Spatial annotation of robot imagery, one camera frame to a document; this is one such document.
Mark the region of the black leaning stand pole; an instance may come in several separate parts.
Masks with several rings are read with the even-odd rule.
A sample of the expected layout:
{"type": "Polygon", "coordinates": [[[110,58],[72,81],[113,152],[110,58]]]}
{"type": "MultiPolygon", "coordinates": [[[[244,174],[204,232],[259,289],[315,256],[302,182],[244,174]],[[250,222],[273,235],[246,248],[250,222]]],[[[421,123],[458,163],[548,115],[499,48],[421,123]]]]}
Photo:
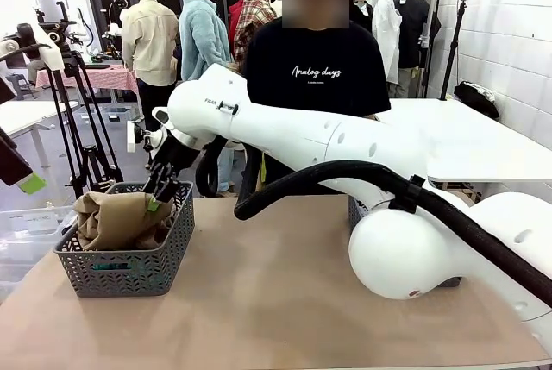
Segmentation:
{"type": "Polygon", "coordinates": [[[432,61],[432,54],[433,54],[433,41],[436,38],[436,33],[438,32],[436,21],[437,21],[440,0],[429,0],[429,3],[430,3],[430,12],[428,17],[428,23],[425,30],[425,34],[423,35],[424,37],[423,42],[424,42],[424,45],[427,47],[426,61],[423,68],[423,76],[422,76],[422,82],[421,82],[423,98],[426,98],[428,96],[430,68],[431,68],[431,61],[432,61]]]}

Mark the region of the grey plastic woven-pattern basket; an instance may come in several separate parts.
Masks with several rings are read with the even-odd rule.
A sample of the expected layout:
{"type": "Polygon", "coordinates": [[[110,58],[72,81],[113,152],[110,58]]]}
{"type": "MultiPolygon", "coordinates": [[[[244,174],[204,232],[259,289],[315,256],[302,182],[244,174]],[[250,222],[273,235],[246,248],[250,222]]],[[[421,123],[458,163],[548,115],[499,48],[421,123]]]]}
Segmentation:
{"type": "Polygon", "coordinates": [[[84,251],[77,227],[67,229],[54,247],[80,298],[153,297],[166,294],[177,275],[195,228],[193,183],[181,181],[173,203],[172,226],[161,245],[150,250],[84,251]],[[129,270],[95,271],[95,263],[129,263],[129,270]]]}
{"type": "MultiPolygon", "coordinates": [[[[352,234],[358,222],[366,216],[370,210],[359,200],[348,197],[348,222],[349,234],[352,234]]],[[[460,277],[453,277],[442,282],[438,288],[455,288],[461,283],[460,277]]]]}

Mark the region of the mannequin in black shirt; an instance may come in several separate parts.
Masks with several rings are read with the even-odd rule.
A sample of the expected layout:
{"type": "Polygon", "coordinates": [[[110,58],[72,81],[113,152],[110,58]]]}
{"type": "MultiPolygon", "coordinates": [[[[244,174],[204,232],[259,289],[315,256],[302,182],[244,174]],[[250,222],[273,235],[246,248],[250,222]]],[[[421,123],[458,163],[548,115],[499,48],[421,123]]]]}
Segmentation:
{"type": "Polygon", "coordinates": [[[390,87],[395,98],[407,98],[412,73],[421,66],[420,38],[428,21],[430,5],[425,0],[394,0],[401,15],[399,33],[398,84],[390,87]]]}

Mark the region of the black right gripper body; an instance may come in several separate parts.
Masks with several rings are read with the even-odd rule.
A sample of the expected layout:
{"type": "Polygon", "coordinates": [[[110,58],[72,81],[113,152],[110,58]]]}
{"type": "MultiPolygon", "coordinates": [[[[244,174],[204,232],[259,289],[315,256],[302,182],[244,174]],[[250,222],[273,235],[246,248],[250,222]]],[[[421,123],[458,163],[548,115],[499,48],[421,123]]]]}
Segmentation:
{"type": "Polygon", "coordinates": [[[167,164],[175,170],[189,168],[200,153],[199,150],[182,144],[170,132],[161,132],[161,138],[158,141],[151,139],[151,145],[153,147],[150,152],[152,170],[167,164]]]}

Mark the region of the mannequin in red top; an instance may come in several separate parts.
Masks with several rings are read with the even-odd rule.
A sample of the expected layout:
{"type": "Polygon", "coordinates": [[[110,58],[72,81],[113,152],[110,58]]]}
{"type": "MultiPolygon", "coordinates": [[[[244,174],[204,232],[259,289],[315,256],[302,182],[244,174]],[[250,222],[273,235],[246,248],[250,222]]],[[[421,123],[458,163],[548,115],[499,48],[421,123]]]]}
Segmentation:
{"type": "Polygon", "coordinates": [[[242,12],[243,0],[238,0],[229,7],[229,49],[232,56],[235,56],[235,32],[242,12]]]}

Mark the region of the mannequin in white shirt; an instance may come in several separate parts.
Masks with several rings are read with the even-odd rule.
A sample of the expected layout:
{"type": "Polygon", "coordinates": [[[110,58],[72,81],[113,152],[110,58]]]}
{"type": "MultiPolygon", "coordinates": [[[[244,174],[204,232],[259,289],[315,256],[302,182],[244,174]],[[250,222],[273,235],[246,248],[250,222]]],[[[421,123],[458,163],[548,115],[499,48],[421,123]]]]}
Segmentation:
{"type": "Polygon", "coordinates": [[[383,59],[390,98],[398,87],[399,36],[402,16],[394,0],[378,0],[373,11],[372,31],[383,59]]]}

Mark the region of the white storage crate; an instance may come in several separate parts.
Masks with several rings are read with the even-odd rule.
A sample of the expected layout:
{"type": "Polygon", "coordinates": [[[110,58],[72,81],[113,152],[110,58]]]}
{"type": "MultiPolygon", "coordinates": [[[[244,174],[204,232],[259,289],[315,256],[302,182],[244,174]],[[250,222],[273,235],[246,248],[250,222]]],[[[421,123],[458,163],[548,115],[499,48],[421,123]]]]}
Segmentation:
{"type": "Polygon", "coordinates": [[[136,107],[105,107],[102,113],[109,122],[141,120],[140,111],[136,107]]]}

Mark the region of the black bag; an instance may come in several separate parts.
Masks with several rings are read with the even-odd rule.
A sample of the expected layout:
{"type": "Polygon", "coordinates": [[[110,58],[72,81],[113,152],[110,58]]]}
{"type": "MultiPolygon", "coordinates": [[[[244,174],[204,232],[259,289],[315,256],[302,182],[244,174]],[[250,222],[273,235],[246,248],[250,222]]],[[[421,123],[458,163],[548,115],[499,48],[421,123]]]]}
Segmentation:
{"type": "Polygon", "coordinates": [[[499,111],[496,108],[494,101],[476,88],[474,84],[462,81],[454,88],[455,98],[465,104],[472,110],[478,111],[482,115],[493,120],[499,119],[499,111]]]}

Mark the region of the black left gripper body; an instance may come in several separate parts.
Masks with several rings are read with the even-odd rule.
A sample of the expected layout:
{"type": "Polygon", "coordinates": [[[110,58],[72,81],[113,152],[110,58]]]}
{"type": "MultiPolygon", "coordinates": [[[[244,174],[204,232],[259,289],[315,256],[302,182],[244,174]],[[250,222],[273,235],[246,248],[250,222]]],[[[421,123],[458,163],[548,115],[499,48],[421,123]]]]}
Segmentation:
{"type": "Polygon", "coordinates": [[[11,83],[6,78],[0,76],[0,105],[11,101],[16,97],[15,91],[11,83]]]}

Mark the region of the person in black t-shirt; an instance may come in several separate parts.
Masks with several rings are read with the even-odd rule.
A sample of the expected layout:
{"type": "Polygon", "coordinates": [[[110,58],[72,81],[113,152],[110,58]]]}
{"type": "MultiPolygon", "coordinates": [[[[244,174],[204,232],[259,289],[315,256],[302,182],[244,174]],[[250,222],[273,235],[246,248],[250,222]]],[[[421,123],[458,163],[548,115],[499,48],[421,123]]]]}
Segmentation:
{"type": "Polygon", "coordinates": [[[360,118],[391,108],[380,48],[350,17],[353,0],[282,0],[255,32],[243,66],[252,102],[360,118]]]}

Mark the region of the beige garment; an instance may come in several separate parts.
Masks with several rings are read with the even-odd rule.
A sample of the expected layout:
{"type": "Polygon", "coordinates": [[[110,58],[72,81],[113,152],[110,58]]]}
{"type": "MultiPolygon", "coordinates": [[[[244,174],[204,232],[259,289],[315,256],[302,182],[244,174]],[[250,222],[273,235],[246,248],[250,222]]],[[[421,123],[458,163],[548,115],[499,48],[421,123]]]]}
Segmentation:
{"type": "Polygon", "coordinates": [[[173,224],[173,201],[158,202],[141,191],[101,193],[90,191],[73,205],[77,237],[86,251],[155,249],[173,224]]]}

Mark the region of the table with pink cloth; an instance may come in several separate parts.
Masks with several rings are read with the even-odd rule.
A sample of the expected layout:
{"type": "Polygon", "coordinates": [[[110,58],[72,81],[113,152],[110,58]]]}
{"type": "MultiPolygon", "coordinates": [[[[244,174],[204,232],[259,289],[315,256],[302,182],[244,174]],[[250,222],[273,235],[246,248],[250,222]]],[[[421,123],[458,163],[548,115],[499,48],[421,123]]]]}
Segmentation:
{"type": "MultiPolygon", "coordinates": [[[[104,69],[85,69],[90,80],[91,87],[94,89],[110,89],[121,91],[132,91],[138,94],[138,86],[134,72],[129,71],[121,65],[111,65],[104,69]]],[[[65,87],[77,87],[74,77],[66,77],[62,72],[62,80],[65,87]]],[[[46,87],[50,85],[47,76],[47,70],[43,69],[37,72],[36,87],[46,87]]]]}

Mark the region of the grey stool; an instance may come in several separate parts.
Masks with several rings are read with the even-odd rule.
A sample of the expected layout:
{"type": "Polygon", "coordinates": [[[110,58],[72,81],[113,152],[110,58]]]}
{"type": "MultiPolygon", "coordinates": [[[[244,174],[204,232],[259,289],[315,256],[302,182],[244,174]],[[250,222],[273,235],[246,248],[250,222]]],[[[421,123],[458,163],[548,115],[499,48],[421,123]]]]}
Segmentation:
{"type": "Polygon", "coordinates": [[[16,100],[22,101],[26,96],[35,96],[35,91],[22,74],[9,74],[6,79],[12,84],[16,100]]]}

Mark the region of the black light stand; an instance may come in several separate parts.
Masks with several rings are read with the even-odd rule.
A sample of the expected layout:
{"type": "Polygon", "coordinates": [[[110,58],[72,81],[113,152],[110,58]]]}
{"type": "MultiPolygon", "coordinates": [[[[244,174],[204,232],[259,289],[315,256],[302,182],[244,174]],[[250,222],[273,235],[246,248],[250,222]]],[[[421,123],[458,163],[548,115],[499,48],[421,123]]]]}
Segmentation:
{"type": "Polygon", "coordinates": [[[449,80],[453,69],[453,64],[455,61],[456,50],[458,48],[459,34],[461,32],[461,23],[462,23],[463,16],[465,15],[465,12],[466,12],[466,7],[467,7],[467,0],[458,1],[455,29],[454,29],[453,38],[449,47],[448,61],[445,69],[443,82],[442,82],[441,94],[439,97],[441,101],[445,101],[447,97],[449,80]]]}

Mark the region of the mannequin in light blue fleece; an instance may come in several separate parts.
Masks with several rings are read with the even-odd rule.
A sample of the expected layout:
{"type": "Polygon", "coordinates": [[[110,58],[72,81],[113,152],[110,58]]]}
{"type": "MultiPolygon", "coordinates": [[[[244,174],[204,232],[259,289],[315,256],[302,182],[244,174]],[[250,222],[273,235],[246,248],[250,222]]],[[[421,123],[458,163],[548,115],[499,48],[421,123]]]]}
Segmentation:
{"type": "Polygon", "coordinates": [[[232,58],[228,34],[223,20],[211,0],[184,0],[179,18],[182,44],[181,78],[179,87],[187,100],[197,99],[197,81],[209,67],[226,65],[232,58]]]}

